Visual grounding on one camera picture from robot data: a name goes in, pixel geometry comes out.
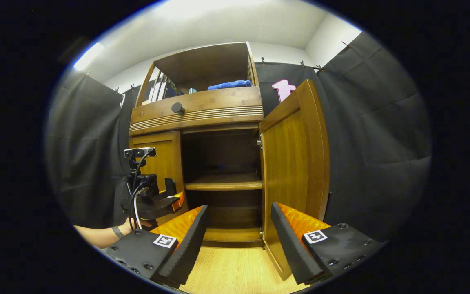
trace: decorative grooves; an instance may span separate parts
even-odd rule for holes
[[[169,115],[165,117],[150,119],[130,125],[130,132],[142,129],[171,125],[172,123],[189,123],[196,120],[220,119],[239,116],[264,115],[262,106],[237,106],[227,108],[216,108],[184,113],[184,115]]]

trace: drawer front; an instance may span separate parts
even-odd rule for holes
[[[181,103],[184,115],[171,110]],[[259,87],[239,87],[180,95],[133,109],[130,136],[201,125],[262,121]]]

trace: human arm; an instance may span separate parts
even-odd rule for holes
[[[142,220],[141,225],[144,226],[145,224],[147,225],[147,223]],[[78,225],[75,225],[73,227],[75,227],[77,232],[81,234],[81,236],[86,240],[86,242],[101,249],[105,249],[106,247],[111,246],[119,240],[119,237],[117,237],[111,227],[107,227],[106,229],[90,229],[88,227],[80,227]],[[128,218],[122,225],[118,225],[117,227],[119,228],[119,231],[121,231],[123,236],[126,236],[132,232]]]

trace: hand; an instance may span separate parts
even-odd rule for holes
[[[126,236],[126,235],[128,235],[129,233],[132,232],[132,229],[130,228],[129,219],[132,220],[132,226],[135,226],[133,218],[126,218],[126,221],[122,225],[118,226],[119,230],[121,231],[121,233],[123,233],[124,236]],[[143,228],[144,227],[146,227],[146,228],[151,227],[151,224],[149,222],[145,221],[145,220],[140,220],[140,225]]]

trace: wristwatch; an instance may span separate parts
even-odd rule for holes
[[[117,237],[119,237],[119,239],[124,237],[123,233],[121,233],[117,226],[112,227],[112,230],[117,235]]]

